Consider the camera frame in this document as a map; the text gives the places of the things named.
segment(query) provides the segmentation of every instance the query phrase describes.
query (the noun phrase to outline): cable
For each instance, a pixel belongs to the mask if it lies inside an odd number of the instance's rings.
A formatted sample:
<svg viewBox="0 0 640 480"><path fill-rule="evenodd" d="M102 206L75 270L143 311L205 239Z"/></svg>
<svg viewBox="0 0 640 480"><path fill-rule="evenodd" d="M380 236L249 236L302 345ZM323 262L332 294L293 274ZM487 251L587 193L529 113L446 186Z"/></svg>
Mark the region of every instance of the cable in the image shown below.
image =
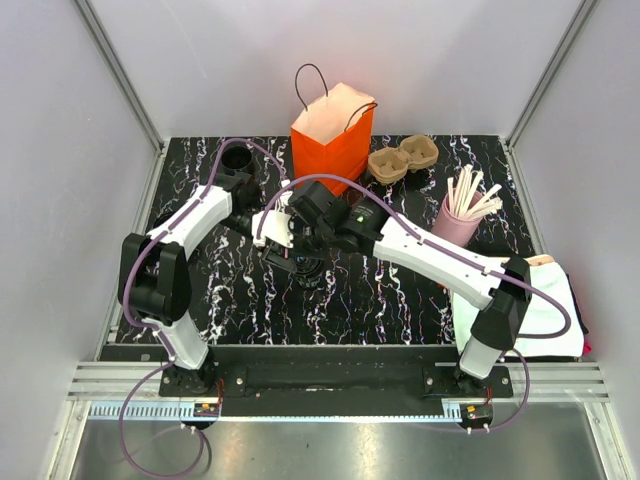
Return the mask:
<svg viewBox="0 0 640 480"><path fill-rule="evenodd" d="M141 467L140 465L138 465L136 463L136 461L133 459L132 454L129 453L129 451L127 450L127 445L126 445L125 440L124 440L124 414L125 414L125 411L127 409L127 406L129 405L129 402L131 401L131 399L133 398L135 393L138 391L138 389L147 380L149 380L154 375L157 375L158 373L160 373L160 372L172 367L174 363L175 362L173 362L173 361L165 363L164 365L156 368L151 373L149 373L149 374L145 375L144 377L142 377L142 379L135 385L135 387L133 387L131 392L129 392L129 394L127 395L127 398L125 398L125 400L124 400L124 402L122 404L122 408L120 409L120 415L118 416L118 429L120 430L120 432L119 432L120 433L120 448L122 449L122 453L124 454L125 460L127 462L129 462L129 465L131 465L137 472L142 473L143 475L146 475L146 476L151 477L151 478L160 478L160 479L171 480L171 479L180 479L180 478L185 477L186 475L189 475L193 471L193 469L196 468L198 463L200 463L200 459L202 458L202 453L204 451L205 444L208 443L208 439L207 439L207 437L205 437L204 433L202 433L200 430L192 429L191 431L195 432L198 435L199 439L200 439L200 450L198 451L198 455L196 455L195 460L184 471L182 471L180 473L176 473L176 474L171 474L171 475L163 475L163 474L159 474L159 473L154 473L154 472L151 472L151 471Z"/></svg>
<svg viewBox="0 0 640 480"><path fill-rule="evenodd" d="M448 255L449 257L453 258L454 260L458 260L459 262L462 262L462 263L464 263L465 265L467 265L469 267L475 268L476 270L479 270L481 272L485 271L485 267L484 266L474 262L473 260L470 260L470 259L468 259L466 257L463 257L462 255L459 255L456 252L449 250L447 247L443 247L442 245L439 245L439 244L437 244L435 242L432 242L431 240L429 240L427 238L421 238L420 234L415 232L409 225L407 225L402 220L402 218L400 218L400 216L398 215L397 212L395 212L391 207L389 207L389 205L384 203L384 201L381 198L376 196L373 192L371 192L371 191L367 190L366 188L364 188L362 185L358 185L357 183L352 182L351 180L347 180L346 178L339 177L338 175L332 175L330 173L314 173L312 175L305 175L304 177L296 178L291 183L289 183L288 185L286 185L286 186L282 187L280 190L278 190L278 192L276 192L276 194L273 197L271 197L271 200L269 200L269 203L267 203L267 206L265 207L265 213L264 213L264 215L262 215L262 217L260 218L260 222L258 223L258 230L256 232L256 237L260 238L260 234L262 233L262 226L264 225L264 222L265 222L265 220L267 218L267 215L269 214L269 211L273 208L273 206L275 205L276 201L278 200L278 198L280 198L280 196L283 193L285 193L287 190L292 189L293 187L295 187L296 185L298 185L300 183L307 182L309 180L318 180L318 179L335 180L335 181L344 183L345 185L349 185L352 188L355 188L359 192L361 192L361 193L365 194L366 196L368 196L371 200L376 202L378 205L380 205L380 207L385 212L387 212L389 214L389 216L391 218L393 218L402 227L402 229L404 231L407 232L408 235L410 235L413 238L415 238L418 242L423 243L424 245L427 245L427 246L439 251L440 253L444 253L445 255ZM524 333L524 334L519 334L518 335L519 338L536 338L536 339L557 338L557 337L560 337L560 336L564 335L565 333L567 333L569 331L569 328L571 327L571 316L569 315L569 312L555 298L552 298L551 296L547 295L543 291L533 287L532 285L529 285L526 282L518 280L517 278L513 278L513 277L511 277L509 275L506 275L504 273L495 272L495 271L489 271L488 274L491 275L492 277L496 277L496 278L499 278L499 279L504 280L506 282L509 282L509 283L511 283L513 285L516 285L516 286L518 286L520 288L523 288L523 289L525 289L525 290L527 290L527 291L539 296L543 300L546 300L551 305L556 307L560 311L562 316L564 317L564 326L560 330L558 330L557 332L554 332L554 333L543 333L543 334Z"/></svg>

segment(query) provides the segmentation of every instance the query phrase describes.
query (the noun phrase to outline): table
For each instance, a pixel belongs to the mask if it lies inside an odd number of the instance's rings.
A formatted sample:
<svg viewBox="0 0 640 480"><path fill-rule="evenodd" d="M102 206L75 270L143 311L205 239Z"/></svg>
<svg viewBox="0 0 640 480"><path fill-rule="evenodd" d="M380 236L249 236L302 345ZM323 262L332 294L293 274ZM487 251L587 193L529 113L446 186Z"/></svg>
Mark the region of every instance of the table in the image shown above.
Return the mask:
<svg viewBox="0 0 640 480"><path fill-rule="evenodd" d="M249 137L292 172L289 137ZM397 146L405 136L374 136L371 150ZM485 219L468 248L483 254L534 255L513 178L496 136L433 137L440 156L428 169L393 185L365 174L360 183L429 230L446 193L447 177L473 164L489 185L500 183L503 210ZM206 182L223 138L173 138L157 185L148 228L175 212ZM254 153L256 178L268 199L278 171ZM447 292L403 267L361 255L331 252L318 289L301 289L287 273L264 265L250 242L218 226L192 255L191 316L211 344L449 344L455 342ZM117 344L155 344L149 332L121 319Z"/></svg>

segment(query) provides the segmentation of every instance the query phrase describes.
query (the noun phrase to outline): aluminum frame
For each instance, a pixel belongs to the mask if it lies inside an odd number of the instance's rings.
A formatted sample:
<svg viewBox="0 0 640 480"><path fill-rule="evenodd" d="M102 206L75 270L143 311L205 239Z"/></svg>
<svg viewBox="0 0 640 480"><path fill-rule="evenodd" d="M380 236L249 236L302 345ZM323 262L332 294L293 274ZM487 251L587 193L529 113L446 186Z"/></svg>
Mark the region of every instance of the aluminum frame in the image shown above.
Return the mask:
<svg viewBox="0 0 640 480"><path fill-rule="evenodd" d="M164 139L160 136L160 133L158 133L151 117L144 108L144 105L142 105L140 97L138 97L135 88L133 88L131 80L129 80L91 1L72 0L72 2L76 6L82 22L85 24L85 27L87 27L96 48L102 55L107 68L111 71L118 88L120 88L122 95L129 104L129 107L131 107L131 111L140 124L149 143L151 143L151 146L156 152L160 152L165 143Z"/></svg>
<svg viewBox="0 0 640 480"><path fill-rule="evenodd" d="M569 22L567 29L560 39L560 43L558 43L553 55L551 55L551 59L549 60L549 63L547 63L547 66L542 73L542 77L538 80L538 84L533 89L533 93L529 97L524 110L516 121L511 133L507 137L506 143L510 147L515 147L516 143L518 143L522 133L525 128L527 128L529 120L531 120L531 117L538 108L542 98L547 93L551 82L553 82L553 79L560 70L560 67L569 55L571 47L573 47L578 35L580 35L580 32L586 25L587 20L589 20L589 17L591 16L591 13L593 13L598 1L599 0L582 0L580 5L578 5L573 18Z"/></svg>

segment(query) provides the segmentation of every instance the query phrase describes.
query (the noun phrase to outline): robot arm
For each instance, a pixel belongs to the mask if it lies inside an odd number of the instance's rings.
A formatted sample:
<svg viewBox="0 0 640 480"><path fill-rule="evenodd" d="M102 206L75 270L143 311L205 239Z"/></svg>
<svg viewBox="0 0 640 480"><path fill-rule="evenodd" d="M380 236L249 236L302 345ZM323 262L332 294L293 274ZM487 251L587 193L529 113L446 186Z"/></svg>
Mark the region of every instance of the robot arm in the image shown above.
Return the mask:
<svg viewBox="0 0 640 480"><path fill-rule="evenodd" d="M317 285L314 275L322 271L327 251L339 248L403 265L459 293L481 310L459 365L461 372L475 378L485 378L502 352L513 347L530 296L416 242L370 200L365 198L352 208L321 183L306 184L289 200L292 214L269 212L261 237L257 238L257 224L265 214L258 211L257 185L249 178L224 175L216 177L216 183L203 199L200 195L204 187L196 190L187 205L199 204L175 228L170 227L184 214L186 205L146 236L131 234L123 243L120 301L125 280L140 251L160 232L169 231L137 273L130 301L144 321L158 325L171 342L177 352L176 367L197 372L203 381L207 376L204 367L208 348L188 312L191 287L187 259L218 223L251 237L264 261L293 273L303 286ZM529 267L522 259L512 258L507 265L501 265L403 220L421 238L473 259L486 271L506 272L528 280Z"/></svg>

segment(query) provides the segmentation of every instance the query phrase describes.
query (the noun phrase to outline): white straw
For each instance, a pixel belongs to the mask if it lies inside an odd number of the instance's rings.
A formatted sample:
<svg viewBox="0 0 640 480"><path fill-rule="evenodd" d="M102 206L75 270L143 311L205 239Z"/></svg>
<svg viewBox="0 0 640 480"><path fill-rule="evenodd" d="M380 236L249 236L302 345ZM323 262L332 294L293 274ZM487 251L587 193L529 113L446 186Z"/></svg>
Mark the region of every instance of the white straw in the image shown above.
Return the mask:
<svg viewBox="0 0 640 480"><path fill-rule="evenodd" d="M453 205L449 205L451 207L451 214L455 217L458 211L458 203L460 203L460 195L462 194L462 182L464 181L464 168L460 170L460 175L458 176L458 183L456 183L456 189L453 191Z"/></svg>
<svg viewBox="0 0 640 480"><path fill-rule="evenodd" d="M469 217L469 220L477 220L477 219L482 218L485 215L488 215L490 213L496 213L501 208L502 208L502 200L497 200L496 199L496 200L492 200L490 202L486 202L484 207L482 207L481 209L477 210L476 212L474 212Z"/></svg>
<svg viewBox="0 0 640 480"><path fill-rule="evenodd" d="M449 191L449 212L453 215L453 177L447 178L447 190Z"/></svg>
<svg viewBox="0 0 640 480"><path fill-rule="evenodd" d="M485 194L485 196L482 197L480 200L478 200L478 203L476 203L473 207L471 207L471 209L467 212L467 216L470 217L475 212L480 210L482 206L489 201L491 196L501 188L502 188L502 185L500 185L499 183L491 187L491 189Z"/></svg>
<svg viewBox="0 0 640 480"><path fill-rule="evenodd" d="M480 170L478 173L476 173L476 177L473 179L473 181L471 182L471 187L469 188L469 191L467 192L467 196L464 199L464 201L462 202L462 207L461 207L461 212L462 212L462 218L465 218L468 214L467 210L469 209L469 204L471 203L471 200L473 200L473 196L476 193L476 190L478 189L478 185L480 185L480 180L482 180L482 177L484 176L484 173L482 173L482 170Z"/></svg>

